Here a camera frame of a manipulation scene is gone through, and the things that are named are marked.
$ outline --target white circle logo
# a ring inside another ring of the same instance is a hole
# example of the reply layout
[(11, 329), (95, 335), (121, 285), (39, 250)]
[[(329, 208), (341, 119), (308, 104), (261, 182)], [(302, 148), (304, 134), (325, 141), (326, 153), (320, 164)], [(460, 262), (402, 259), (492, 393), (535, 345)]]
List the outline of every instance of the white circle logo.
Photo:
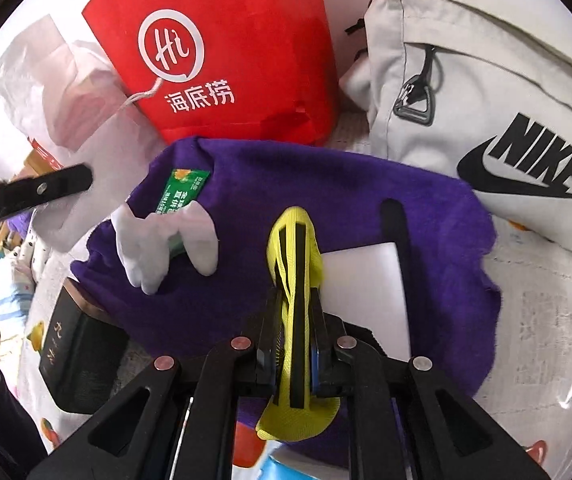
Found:
[[(155, 55), (155, 60), (163, 66), (163, 70), (159, 68), (155, 63), (153, 63), (153, 60), (151, 60), (150, 56), (148, 55), (146, 50), (146, 33), (154, 22), (163, 19), (173, 20), (174, 22), (179, 23), (179, 25), (186, 28), (186, 30), (191, 34), (192, 41), (195, 43), (195, 64), (192, 66), (192, 71), (188, 75), (175, 75), (170, 73), (172, 64), (176, 65), (178, 60), (190, 55), (190, 47), (185, 47), (181, 44), (181, 40), (179, 39), (179, 35), (175, 29), (155, 29), (155, 44), (157, 46), (157, 54)], [(144, 22), (141, 24), (141, 27), (139, 28), (138, 40), (139, 52), (141, 53), (141, 57), (144, 59), (147, 67), (154, 74), (165, 79), (166, 81), (170, 81), (172, 83), (185, 83), (186, 81), (190, 81), (197, 76), (204, 64), (204, 40), (201, 37), (197, 26), (192, 23), (192, 20), (178, 10), (160, 9), (150, 14), (150, 16), (144, 20)]]

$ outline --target purple towel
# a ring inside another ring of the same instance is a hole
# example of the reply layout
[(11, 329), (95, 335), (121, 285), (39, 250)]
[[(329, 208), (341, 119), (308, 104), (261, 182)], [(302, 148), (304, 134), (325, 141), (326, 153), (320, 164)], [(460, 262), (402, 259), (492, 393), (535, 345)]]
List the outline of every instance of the purple towel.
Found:
[[(175, 168), (212, 175), (199, 203), (220, 240), (219, 268), (203, 277), (185, 254), (171, 262), (159, 292), (146, 296), (126, 278), (110, 222), (88, 240), (90, 258), (74, 262), (82, 286), (150, 354), (206, 354), (239, 333), (243, 319), (265, 306), (271, 277), (266, 246), (284, 209), (303, 207), (322, 253), (381, 243), (379, 208), (399, 200), (411, 235), (408, 320), (412, 353), (425, 355), (468, 394), (495, 357), (500, 295), (480, 267), (495, 241), (490, 216), (468, 186), (453, 178), (371, 156), (271, 141), (183, 139), (155, 160), (128, 201), (146, 217), (157, 208)], [(254, 424), (261, 403), (243, 402), (239, 419)], [(345, 420), (297, 448), (346, 463)]]

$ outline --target white glove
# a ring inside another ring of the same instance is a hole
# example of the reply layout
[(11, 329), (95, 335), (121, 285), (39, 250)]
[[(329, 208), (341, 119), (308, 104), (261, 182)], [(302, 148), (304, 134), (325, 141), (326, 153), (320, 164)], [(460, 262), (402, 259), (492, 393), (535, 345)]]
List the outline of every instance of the white glove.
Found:
[(188, 257), (200, 274), (210, 276), (217, 269), (219, 240), (215, 225), (198, 202), (190, 202), (173, 213), (150, 213), (145, 219), (136, 218), (128, 204), (123, 204), (110, 219), (128, 281), (144, 294), (156, 293), (168, 274), (170, 241), (176, 235), (181, 236)]

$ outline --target metal bolt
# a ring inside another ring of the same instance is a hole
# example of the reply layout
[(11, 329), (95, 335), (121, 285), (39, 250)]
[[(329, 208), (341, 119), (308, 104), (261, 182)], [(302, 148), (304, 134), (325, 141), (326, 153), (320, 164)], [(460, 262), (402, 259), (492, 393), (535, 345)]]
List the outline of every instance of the metal bolt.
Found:
[(350, 335), (342, 335), (337, 338), (337, 346), (343, 348), (344, 350), (351, 350), (357, 346), (357, 340)]
[(432, 368), (432, 361), (428, 357), (416, 357), (413, 359), (413, 366), (421, 372), (427, 372)]
[(155, 368), (157, 368), (157, 370), (160, 372), (170, 370), (173, 366), (175, 366), (175, 360), (169, 355), (162, 355), (161, 357), (157, 357), (157, 359), (155, 359)]
[(247, 350), (252, 344), (252, 341), (242, 335), (235, 337), (232, 341), (230, 341), (230, 346), (235, 350)]

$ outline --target red paper bag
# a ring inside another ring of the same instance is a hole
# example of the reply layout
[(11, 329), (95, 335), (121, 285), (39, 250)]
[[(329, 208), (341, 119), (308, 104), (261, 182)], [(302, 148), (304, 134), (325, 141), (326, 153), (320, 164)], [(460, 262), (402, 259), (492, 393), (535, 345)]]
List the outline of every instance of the red paper bag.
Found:
[(166, 142), (192, 135), (319, 144), (338, 110), (323, 0), (91, 0), (83, 10)]

